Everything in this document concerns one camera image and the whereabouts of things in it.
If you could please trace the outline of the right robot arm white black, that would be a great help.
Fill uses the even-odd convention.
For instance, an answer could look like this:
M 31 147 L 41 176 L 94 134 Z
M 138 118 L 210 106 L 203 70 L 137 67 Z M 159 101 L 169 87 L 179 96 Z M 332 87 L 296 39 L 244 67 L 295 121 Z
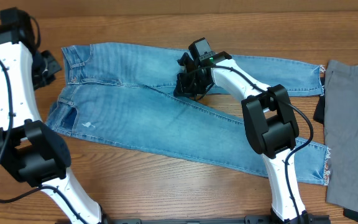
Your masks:
M 299 128 L 286 88 L 264 84 L 243 71 L 227 52 L 214 52 L 204 38 L 194 41 L 178 64 L 175 96 L 195 101 L 213 86 L 241 102 L 247 140 L 263 158 L 272 190 L 271 223 L 308 223 L 296 180 L 293 154 Z

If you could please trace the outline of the light blue denim jeans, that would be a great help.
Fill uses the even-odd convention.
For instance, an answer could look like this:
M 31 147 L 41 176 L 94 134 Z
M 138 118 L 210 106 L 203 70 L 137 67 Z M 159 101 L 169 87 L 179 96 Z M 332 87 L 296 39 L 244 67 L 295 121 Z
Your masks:
M 66 136 L 265 177 L 242 118 L 175 97 L 182 49 L 124 43 L 62 48 L 65 87 L 47 126 Z

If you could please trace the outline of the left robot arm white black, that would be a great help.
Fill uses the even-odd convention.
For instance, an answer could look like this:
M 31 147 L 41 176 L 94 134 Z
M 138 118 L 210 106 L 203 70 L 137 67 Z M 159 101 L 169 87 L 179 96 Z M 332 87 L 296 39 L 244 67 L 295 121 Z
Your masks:
M 110 223 L 71 169 L 66 142 L 40 116 L 35 91 L 51 84 L 61 66 L 40 51 L 40 27 L 27 12 L 0 12 L 0 167 L 32 193 L 48 195 L 70 223 Z

